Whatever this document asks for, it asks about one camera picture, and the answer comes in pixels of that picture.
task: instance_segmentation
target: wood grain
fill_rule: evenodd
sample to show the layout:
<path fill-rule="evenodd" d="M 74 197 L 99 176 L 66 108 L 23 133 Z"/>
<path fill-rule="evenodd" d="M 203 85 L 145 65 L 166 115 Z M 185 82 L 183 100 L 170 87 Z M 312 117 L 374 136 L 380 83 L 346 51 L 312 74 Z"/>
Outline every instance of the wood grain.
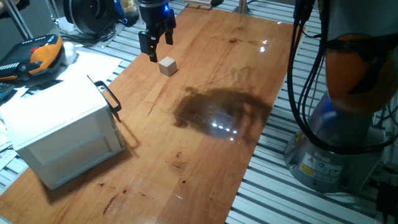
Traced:
<path fill-rule="evenodd" d="M 141 54 L 110 84 L 126 150 L 54 191 L 28 169 L 0 197 L 0 215 L 12 223 L 224 223 L 284 80 L 291 35 L 288 24 L 185 8 L 175 44 L 162 38 L 157 49 L 178 72 L 168 78 Z"/>

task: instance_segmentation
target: black handle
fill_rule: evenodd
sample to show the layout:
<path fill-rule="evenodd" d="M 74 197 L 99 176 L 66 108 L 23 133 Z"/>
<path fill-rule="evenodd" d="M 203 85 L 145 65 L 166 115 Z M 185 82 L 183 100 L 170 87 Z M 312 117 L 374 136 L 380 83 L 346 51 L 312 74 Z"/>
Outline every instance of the black handle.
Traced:
<path fill-rule="evenodd" d="M 110 103 L 110 102 L 105 98 L 105 96 L 104 96 L 104 99 L 105 99 L 105 101 L 107 102 L 109 108 L 111 109 L 111 112 L 112 112 L 113 116 L 119 121 L 119 123 L 121 123 L 121 122 L 120 122 L 119 115 L 118 115 L 118 111 L 120 111 L 120 110 L 122 109 L 122 105 L 120 104 L 120 101 L 116 98 L 116 96 L 112 93 L 112 91 L 105 85 L 104 82 L 102 82 L 102 81 L 97 81 L 97 82 L 93 82 L 93 83 L 94 83 L 94 85 L 97 86 L 97 87 L 100 87 L 100 86 L 104 87 L 105 90 L 112 96 L 112 99 L 118 104 L 117 106 L 113 107 L 113 106 L 111 105 L 111 103 Z"/>

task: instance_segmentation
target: warning label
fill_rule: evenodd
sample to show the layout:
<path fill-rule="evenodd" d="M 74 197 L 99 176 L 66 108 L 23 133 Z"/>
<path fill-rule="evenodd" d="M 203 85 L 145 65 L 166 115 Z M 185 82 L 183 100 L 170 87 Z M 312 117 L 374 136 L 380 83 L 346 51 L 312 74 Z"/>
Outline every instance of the warning label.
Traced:
<path fill-rule="evenodd" d="M 323 162 L 316 157 L 311 156 L 307 152 L 300 165 L 300 170 L 305 174 L 322 182 L 334 184 L 341 173 L 343 166 L 336 166 L 327 162 Z"/>

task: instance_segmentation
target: white paper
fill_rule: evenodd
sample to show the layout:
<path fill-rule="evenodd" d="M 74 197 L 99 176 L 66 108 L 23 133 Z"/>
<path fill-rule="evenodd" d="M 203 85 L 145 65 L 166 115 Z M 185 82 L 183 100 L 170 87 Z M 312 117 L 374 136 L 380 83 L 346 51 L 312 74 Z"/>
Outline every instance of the white paper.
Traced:
<path fill-rule="evenodd" d="M 17 92 L 14 94 L 14 96 L 12 96 L 12 98 L 10 99 L 10 100 L 8 100 L 7 102 L 5 102 L 3 105 L 1 105 L 1 106 L 4 106 L 4 105 L 6 105 L 7 103 L 9 103 L 9 102 L 11 102 L 11 101 L 13 101 L 13 100 L 15 100 L 15 99 L 17 99 L 17 98 L 20 98 L 24 93 L 26 93 L 26 91 L 28 90 L 28 88 L 26 88 L 26 87 L 20 87 L 20 88 L 14 88 L 14 90 L 17 90 Z M 2 130 L 3 130 L 3 126 L 1 126 L 2 125 L 2 123 L 0 124 L 0 135 L 2 135 Z"/>
<path fill-rule="evenodd" d="M 58 80 L 74 80 L 79 77 L 89 76 L 93 82 L 105 82 L 122 62 L 121 59 L 99 54 L 77 51 L 78 58 L 75 63 L 58 76 Z"/>

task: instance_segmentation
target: white plastic container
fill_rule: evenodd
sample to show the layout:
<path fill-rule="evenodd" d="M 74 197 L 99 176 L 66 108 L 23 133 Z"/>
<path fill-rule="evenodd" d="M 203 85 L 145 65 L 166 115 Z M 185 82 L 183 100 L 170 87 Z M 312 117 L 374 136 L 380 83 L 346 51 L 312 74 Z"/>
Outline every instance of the white plastic container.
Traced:
<path fill-rule="evenodd" d="M 51 190 L 124 149 L 104 96 L 86 77 L 10 101 L 1 114 L 15 151 Z"/>

